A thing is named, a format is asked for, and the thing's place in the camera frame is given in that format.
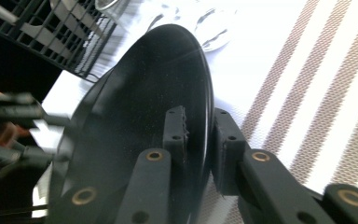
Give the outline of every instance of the metal screw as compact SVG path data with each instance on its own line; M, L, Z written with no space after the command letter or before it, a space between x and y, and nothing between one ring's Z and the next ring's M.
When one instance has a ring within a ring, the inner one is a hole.
M20 154L19 154L19 153L17 153L17 152L15 152L15 153L13 153L13 155L11 155L11 159L12 159L13 161L18 160L18 159L19 159L19 157L20 157Z
M72 197L72 203L75 205L84 205L94 201L97 197L97 190L93 187L88 187L79 190Z
M149 161L161 161L162 153L159 151L151 151L151 152L147 153L146 158Z
M270 157L264 152L255 152L252 154L253 159L257 161L269 161Z
M350 189L341 189L338 191L338 196L345 203L358 207L358 192Z

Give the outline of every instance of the black plate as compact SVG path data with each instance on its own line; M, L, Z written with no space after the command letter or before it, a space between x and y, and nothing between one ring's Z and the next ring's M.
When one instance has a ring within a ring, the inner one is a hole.
M140 38L94 85L65 128L53 164L48 223L114 219L138 155L162 147L165 112L179 105L186 109L193 184L172 189L189 192L187 199L171 201L172 222L196 217L209 174L213 87L198 41L180 26L164 25ZM73 204L82 189L92 189L95 199Z

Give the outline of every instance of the dish rack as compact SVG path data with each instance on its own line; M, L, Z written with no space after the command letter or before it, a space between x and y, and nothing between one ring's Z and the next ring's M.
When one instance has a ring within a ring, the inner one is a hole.
M71 31L74 30L74 27L70 29L66 22L70 17L74 21L74 16L71 14L75 14L72 11L75 7L68 10L71 13L67 13L66 19L63 20L62 15L61 19L57 16L58 13L62 14L62 5L53 6L52 0L10 0L11 8L5 8L18 17L18 20L14 25L4 21L0 26L0 36L28 49L62 70L87 78L88 75L92 75L90 70L101 54L108 37L116 28L116 24L95 9L94 0L66 1L84 8L86 10L84 16L91 16L93 24L97 26L87 26L83 23L83 18L75 18L77 22L75 31L80 29L80 32L82 31L81 33L85 34L79 36L77 35L78 32ZM21 27L26 23L46 28L50 33L53 33L54 41L59 40L64 45L66 52L52 50L49 45L41 44L37 36L41 35L42 32L34 37L24 33Z

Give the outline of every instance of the black wire rack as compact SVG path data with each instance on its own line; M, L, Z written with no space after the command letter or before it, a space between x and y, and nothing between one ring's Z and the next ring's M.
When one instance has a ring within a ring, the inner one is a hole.
M0 36L83 78L90 75L116 28L113 21L95 9L94 0L10 0L10 4L5 9L18 19L15 24L4 21ZM25 31L30 25L37 30L33 36ZM48 43L40 41L46 39L46 32L52 34Z

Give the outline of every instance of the bolt hole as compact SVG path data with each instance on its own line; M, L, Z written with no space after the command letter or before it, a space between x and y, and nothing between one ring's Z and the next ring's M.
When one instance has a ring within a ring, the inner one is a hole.
M358 207L358 192L349 189L341 189L338 191L338 196L345 203Z
M132 223L144 224L149 220L149 215L146 212L139 211L132 215Z
M92 195L92 193L90 191L83 191L81 193L79 193L79 195L77 196L77 198L79 200L87 200L88 198L90 198Z
M162 160L162 154L158 151L152 151L146 155L146 158L149 161L160 161L160 160Z
M157 152L150 153L150 158L158 159L159 158L159 153L157 153Z
M297 213L297 218L304 224L315 224L316 223L316 219L313 216L311 216L310 214L305 213L305 212Z
M269 161L270 157L264 152L255 152L252 154L253 159L257 161Z

